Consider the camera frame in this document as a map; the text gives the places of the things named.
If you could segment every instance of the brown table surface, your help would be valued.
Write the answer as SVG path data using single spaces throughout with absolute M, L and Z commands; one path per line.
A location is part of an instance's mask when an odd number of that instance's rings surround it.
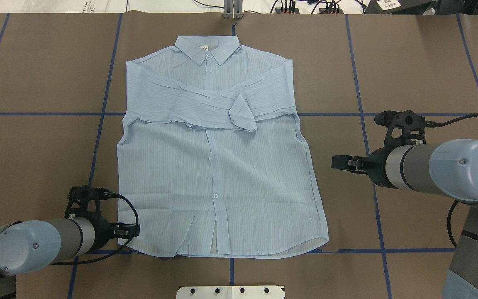
M 444 121 L 478 112 L 478 17 L 220 13 L 0 15 L 0 225 L 63 216 L 71 186 L 116 191 L 125 61 L 179 35 L 236 34 L 293 59 L 296 104 L 330 242 L 282 260 L 120 254 L 17 277 L 18 298 L 175 298 L 180 286 L 277 284 L 289 299 L 438 298 L 454 249 L 451 199 L 373 188 L 330 169 L 336 154 L 382 146 L 383 110 Z M 428 142 L 478 139 L 478 118 Z M 104 204 L 110 221 L 117 204 Z M 457 236 L 467 208 L 453 217 Z M 116 248 L 110 242 L 102 251 Z M 98 257 L 87 254 L 80 259 Z

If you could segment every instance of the striped shirt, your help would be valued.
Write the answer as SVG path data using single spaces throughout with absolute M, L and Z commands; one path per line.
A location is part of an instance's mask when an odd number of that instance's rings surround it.
M 157 257 L 277 259 L 328 227 L 294 102 L 292 61 L 237 36 L 178 37 L 127 61 L 119 191 Z M 119 203 L 118 219 L 133 221 Z

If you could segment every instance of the light blue shirt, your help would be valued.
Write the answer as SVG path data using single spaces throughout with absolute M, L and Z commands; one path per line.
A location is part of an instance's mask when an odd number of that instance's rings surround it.
M 328 241 L 291 60 L 237 36 L 178 37 L 127 61 L 123 129 L 119 191 L 141 223 L 132 248 L 277 259 Z M 124 203 L 118 218 L 134 221 Z

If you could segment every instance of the shirt placket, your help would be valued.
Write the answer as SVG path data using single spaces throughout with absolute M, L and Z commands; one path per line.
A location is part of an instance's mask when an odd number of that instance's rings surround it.
M 213 54 L 208 51 L 205 63 L 205 89 L 214 90 L 214 75 L 217 62 Z M 210 148 L 208 161 L 211 170 L 211 199 L 215 208 L 216 226 L 217 226 L 217 251 L 219 254 L 230 254 L 229 236 L 228 236 L 228 215 L 226 205 L 224 204 L 224 194 L 222 192 L 222 162 L 220 149 L 216 142 L 214 129 L 206 129 L 207 142 Z

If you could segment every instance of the white floor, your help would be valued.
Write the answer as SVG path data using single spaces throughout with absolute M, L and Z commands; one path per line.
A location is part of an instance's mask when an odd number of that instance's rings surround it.
M 209 5 L 222 6 L 223 0 L 199 0 Z M 253 10 L 260 13 L 269 13 L 274 0 L 243 0 L 244 10 Z M 346 14 L 362 14 L 361 5 L 356 0 L 340 0 L 340 8 Z M 296 1 L 300 13 L 311 13 L 314 4 L 305 0 Z M 209 12 L 219 11 L 221 8 L 205 7 L 193 0 L 0 0 L 0 12 L 23 13 L 82 13 L 82 12 L 110 12 L 119 13 L 125 10 L 143 12 Z

